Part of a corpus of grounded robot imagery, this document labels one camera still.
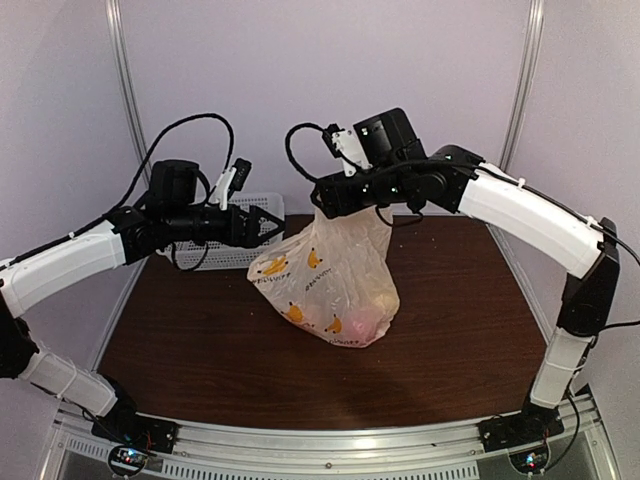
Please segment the banana print plastic bag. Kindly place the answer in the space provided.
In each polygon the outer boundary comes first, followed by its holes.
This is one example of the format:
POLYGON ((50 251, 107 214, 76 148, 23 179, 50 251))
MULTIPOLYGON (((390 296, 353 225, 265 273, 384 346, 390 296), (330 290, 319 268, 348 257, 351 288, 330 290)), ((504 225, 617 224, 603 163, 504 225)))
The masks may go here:
POLYGON ((377 340, 345 340, 342 320, 354 310, 378 309, 387 332, 398 313, 400 298, 387 265, 392 219, 389 207, 335 219, 317 209, 300 233, 251 263, 247 280, 292 325, 336 346, 365 348, 377 340))

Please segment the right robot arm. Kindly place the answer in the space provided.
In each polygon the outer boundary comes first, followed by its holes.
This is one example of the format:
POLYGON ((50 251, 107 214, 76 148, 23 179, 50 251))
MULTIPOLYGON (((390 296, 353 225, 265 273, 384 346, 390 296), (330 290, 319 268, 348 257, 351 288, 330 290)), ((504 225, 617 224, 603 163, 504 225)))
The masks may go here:
POLYGON ((403 204, 419 215, 432 203, 493 225, 531 245, 567 272, 562 305, 542 364, 513 419, 519 440, 551 424, 590 345, 605 328, 620 265, 616 226, 561 206, 456 145, 427 155, 406 115, 394 108, 350 129, 321 130, 343 170, 315 182, 313 204, 329 218, 403 204))

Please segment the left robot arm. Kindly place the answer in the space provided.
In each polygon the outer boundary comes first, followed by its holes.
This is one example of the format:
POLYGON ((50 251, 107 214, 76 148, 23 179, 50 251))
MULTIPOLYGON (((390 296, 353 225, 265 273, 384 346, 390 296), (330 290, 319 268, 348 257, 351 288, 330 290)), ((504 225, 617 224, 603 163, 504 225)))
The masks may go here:
POLYGON ((131 398, 111 380, 77 368, 30 336, 23 316, 44 299, 98 273, 132 265, 179 242, 253 249, 283 233, 285 222, 230 203, 251 170, 244 159, 209 185, 197 163, 164 160, 132 206, 116 207, 79 234, 1 264, 1 376, 21 379, 103 421, 123 444, 144 433, 131 398))

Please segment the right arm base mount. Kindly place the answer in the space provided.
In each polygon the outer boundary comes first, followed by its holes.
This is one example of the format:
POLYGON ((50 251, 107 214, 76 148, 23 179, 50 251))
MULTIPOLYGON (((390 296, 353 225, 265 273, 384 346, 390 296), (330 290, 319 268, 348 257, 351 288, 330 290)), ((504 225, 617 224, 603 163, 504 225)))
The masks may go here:
POLYGON ((524 407, 520 412, 498 415, 477 424, 485 452, 540 443, 564 432, 558 409, 524 407))

